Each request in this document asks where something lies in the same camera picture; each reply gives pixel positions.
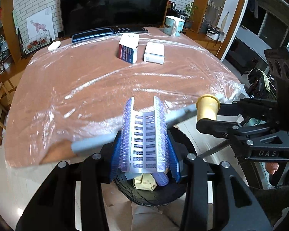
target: yellow spool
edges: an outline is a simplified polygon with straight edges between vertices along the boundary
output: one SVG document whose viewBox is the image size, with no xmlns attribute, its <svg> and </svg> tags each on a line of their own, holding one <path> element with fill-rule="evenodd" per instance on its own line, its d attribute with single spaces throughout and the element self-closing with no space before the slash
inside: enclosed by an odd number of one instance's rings
<svg viewBox="0 0 289 231">
<path fill-rule="evenodd" d="M 204 118 L 216 121 L 217 112 L 220 107 L 221 104 L 216 96 L 203 95 L 199 97 L 196 102 L 197 121 Z"/>
</svg>

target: white box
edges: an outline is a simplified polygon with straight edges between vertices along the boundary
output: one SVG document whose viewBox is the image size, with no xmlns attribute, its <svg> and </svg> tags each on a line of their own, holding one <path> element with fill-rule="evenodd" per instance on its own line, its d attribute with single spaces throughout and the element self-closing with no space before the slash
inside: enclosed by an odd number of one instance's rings
<svg viewBox="0 0 289 231">
<path fill-rule="evenodd" d="M 214 41 L 217 41 L 217 39 L 218 39 L 219 42 L 224 42 L 224 39 L 225 39 L 224 34 L 220 34 L 218 37 L 218 34 L 210 34 L 207 32 L 207 36 L 210 37 Z"/>
<path fill-rule="evenodd" d="M 148 42 L 144 52 L 144 61 L 164 64 L 164 45 Z"/>
</svg>

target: window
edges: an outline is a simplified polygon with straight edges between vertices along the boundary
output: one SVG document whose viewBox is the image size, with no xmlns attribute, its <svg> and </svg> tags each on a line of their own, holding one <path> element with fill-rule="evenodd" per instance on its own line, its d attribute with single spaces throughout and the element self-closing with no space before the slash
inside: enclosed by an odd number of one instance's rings
<svg viewBox="0 0 289 231">
<path fill-rule="evenodd" d="M 248 28 L 251 32 L 253 32 L 255 35 L 258 35 L 261 25 L 263 23 L 266 10 L 262 7 L 258 6 L 258 18 L 255 18 L 254 12 L 251 12 L 248 8 L 246 9 L 244 16 L 242 18 L 241 24 Z"/>
<path fill-rule="evenodd" d="M 268 44 L 272 49 L 279 48 L 284 42 L 284 38 L 288 32 L 288 26 L 280 19 L 267 13 L 264 26 L 258 35 L 261 40 Z"/>
</svg>

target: human hand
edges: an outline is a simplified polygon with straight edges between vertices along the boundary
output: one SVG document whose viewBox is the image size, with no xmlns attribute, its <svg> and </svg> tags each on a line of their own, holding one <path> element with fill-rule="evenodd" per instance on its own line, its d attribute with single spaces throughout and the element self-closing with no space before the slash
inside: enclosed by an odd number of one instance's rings
<svg viewBox="0 0 289 231">
<path fill-rule="evenodd" d="M 269 174 L 274 174 L 275 171 L 278 170 L 278 163 L 277 162 L 267 162 L 265 163 L 265 169 L 268 171 Z"/>
</svg>

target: white mouse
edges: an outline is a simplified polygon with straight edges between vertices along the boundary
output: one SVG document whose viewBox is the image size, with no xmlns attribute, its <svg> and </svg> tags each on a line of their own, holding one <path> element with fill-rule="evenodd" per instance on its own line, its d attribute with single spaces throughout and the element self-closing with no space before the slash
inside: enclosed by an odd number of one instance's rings
<svg viewBox="0 0 289 231">
<path fill-rule="evenodd" d="M 58 47 L 60 47 L 61 42 L 60 41 L 54 41 L 52 44 L 48 46 L 48 51 L 54 51 Z"/>
</svg>

